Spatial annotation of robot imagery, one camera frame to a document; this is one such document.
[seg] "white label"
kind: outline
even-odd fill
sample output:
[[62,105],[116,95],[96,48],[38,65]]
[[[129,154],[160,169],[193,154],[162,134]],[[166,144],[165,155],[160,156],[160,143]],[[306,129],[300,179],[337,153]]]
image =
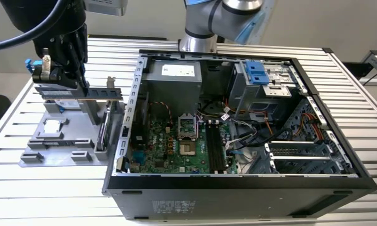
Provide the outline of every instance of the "white label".
[[80,104],[77,100],[54,100],[56,104],[65,109],[80,109]]
[[154,213],[192,213],[196,206],[193,200],[152,201]]
[[228,113],[229,111],[230,111],[230,108],[229,108],[229,107],[225,107],[225,108],[224,108],[224,112]]
[[162,75],[194,77],[196,76],[194,66],[193,65],[164,65]]
[[58,145],[57,142],[44,142],[44,145]]
[[221,119],[225,121],[229,117],[230,117],[229,114],[225,113],[225,114],[221,116]]
[[41,91],[44,95],[70,96],[70,91]]

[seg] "ram slot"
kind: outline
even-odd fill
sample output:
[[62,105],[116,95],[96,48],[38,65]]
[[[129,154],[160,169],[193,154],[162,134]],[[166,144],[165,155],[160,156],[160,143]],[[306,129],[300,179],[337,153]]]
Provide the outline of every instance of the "ram slot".
[[225,170],[224,155],[221,150],[221,136],[218,125],[208,124],[205,128],[206,133],[206,148],[209,158],[209,171],[222,173]]

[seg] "motherboard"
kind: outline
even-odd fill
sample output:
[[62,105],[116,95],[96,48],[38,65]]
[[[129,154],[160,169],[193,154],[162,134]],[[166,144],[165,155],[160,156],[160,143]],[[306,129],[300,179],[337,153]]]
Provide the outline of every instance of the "motherboard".
[[[214,173],[214,160],[222,166],[220,173],[237,173],[234,156],[226,156],[222,150],[222,145],[230,140],[226,124],[213,125],[217,139],[206,136],[210,126],[196,119],[192,122],[186,118],[178,119],[173,121],[174,126],[169,121],[154,119],[149,125],[145,149],[133,151],[132,173]],[[193,133],[194,136],[181,138],[181,134]]]

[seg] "slotted aluminum surface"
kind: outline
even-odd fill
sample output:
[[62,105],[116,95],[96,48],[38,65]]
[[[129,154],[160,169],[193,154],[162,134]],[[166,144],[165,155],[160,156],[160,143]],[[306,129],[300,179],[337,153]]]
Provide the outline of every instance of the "slotted aluminum surface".
[[[86,78],[105,87],[116,77],[128,100],[138,49],[176,50],[173,41],[89,38]],[[337,62],[320,48],[218,45],[221,54],[296,57],[377,183],[377,105]],[[44,114],[29,82],[0,121],[0,225],[313,225],[377,226],[377,191],[318,219],[284,221],[198,220],[130,222],[112,198],[101,195],[105,166],[20,168],[26,141]]]

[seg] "blue drive latch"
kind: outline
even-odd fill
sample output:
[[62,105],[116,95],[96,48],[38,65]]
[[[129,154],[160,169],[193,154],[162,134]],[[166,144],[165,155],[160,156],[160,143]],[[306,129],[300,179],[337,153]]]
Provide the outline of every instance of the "blue drive latch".
[[246,60],[244,65],[245,72],[249,75],[250,83],[254,85],[268,85],[269,77],[262,63],[260,61]]
[[26,67],[26,69],[30,73],[33,73],[33,69],[34,69],[36,65],[42,65],[42,61],[36,60],[36,61],[32,62],[32,59],[25,60],[25,67]]

